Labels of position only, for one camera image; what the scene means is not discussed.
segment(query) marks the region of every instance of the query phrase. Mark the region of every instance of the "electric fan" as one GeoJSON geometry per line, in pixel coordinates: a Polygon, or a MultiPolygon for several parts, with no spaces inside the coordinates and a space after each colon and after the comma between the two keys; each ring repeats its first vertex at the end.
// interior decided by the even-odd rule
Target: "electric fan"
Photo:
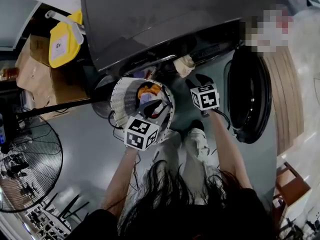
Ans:
{"type": "Polygon", "coordinates": [[[5,213],[22,212],[41,202],[55,186],[63,164],[58,135],[40,116],[11,127],[14,131],[0,152],[0,211],[5,213]]]}

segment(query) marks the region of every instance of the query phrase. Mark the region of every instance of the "washer door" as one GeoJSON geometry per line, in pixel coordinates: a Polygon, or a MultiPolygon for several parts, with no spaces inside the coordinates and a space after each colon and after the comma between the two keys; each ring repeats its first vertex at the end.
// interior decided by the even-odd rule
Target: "washer door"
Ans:
{"type": "Polygon", "coordinates": [[[264,132],[272,104],[271,80],[264,59],[250,47],[236,49],[227,85],[233,131],[240,142],[252,144],[264,132]]]}

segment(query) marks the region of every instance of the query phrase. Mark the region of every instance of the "dark hair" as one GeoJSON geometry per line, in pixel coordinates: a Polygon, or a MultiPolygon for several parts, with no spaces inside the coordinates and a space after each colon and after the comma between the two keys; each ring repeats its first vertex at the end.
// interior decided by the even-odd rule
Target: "dark hair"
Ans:
{"type": "Polygon", "coordinates": [[[279,229],[256,192],[243,189],[230,173],[204,179],[204,205],[195,204],[179,171],[156,162],[146,175],[144,195],[119,224],[119,235],[132,239],[279,239],[279,229]]]}

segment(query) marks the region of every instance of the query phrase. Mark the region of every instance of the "gray appliance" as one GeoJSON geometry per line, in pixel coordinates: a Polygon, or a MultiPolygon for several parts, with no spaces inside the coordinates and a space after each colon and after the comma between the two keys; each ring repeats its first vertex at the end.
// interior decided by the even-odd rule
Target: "gray appliance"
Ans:
{"type": "Polygon", "coordinates": [[[81,0],[81,7],[96,69],[122,76],[139,61],[154,65],[188,52],[187,49],[183,53],[178,45],[165,46],[177,38],[258,16],[283,3],[284,0],[81,0]],[[138,55],[136,62],[128,65],[138,55]]]}

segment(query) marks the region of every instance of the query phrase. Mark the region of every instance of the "person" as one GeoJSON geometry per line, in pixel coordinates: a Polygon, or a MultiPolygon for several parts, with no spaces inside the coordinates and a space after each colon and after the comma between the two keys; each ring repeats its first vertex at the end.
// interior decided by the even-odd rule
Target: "person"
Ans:
{"type": "Polygon", "coordinates": [[[171,131],[159,145],[139,191],[127,197],[137,150],[127,148],[94,211],[68,236],[73,239],[279,239],[279,229],[248,178],[242,155],[223,117],[209,111],[219,170],[201,159],[209,152],[204,126],[194,121],[185,140],[180,173],[181,136],[171,131]],[[128,199],[133,200],[128,207],[128,199]]]}

